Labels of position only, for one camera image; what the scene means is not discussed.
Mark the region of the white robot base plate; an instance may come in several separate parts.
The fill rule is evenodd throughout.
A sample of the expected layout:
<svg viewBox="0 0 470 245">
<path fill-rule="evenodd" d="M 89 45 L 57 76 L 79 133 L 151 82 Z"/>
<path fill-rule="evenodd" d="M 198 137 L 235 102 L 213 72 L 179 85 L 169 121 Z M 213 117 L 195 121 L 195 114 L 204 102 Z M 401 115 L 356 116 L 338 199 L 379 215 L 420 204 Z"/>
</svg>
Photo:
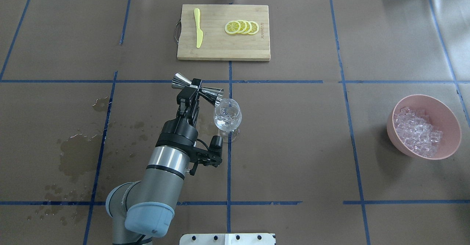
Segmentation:
<svg viewBox="0 0 470 245">
<path fill-rule="evenodd" d="M 275 245 L 272 233 L 184 234 L 180 245 Z"/>
</svg>

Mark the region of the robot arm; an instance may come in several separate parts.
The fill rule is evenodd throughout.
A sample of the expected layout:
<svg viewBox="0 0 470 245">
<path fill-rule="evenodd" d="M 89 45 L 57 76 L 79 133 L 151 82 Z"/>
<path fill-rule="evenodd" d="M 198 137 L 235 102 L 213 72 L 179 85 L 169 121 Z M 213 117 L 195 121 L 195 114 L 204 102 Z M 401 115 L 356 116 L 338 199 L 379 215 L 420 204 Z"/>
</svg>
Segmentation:
<svg viewBox="0 0 470 245">
<path fill-rule="evenodd" d="M 198 166 L 195 125 L 202 81 L 175 76 L 172 87 L 181 90 L 176 118 L 163 125 L 143 179 L 114 188 L 106 199 L 113 245 L 149 245 L 153 238 L 163 238 L 174 218 L 187 167 L 193 163 L 194 173 Z"/>
</svg>

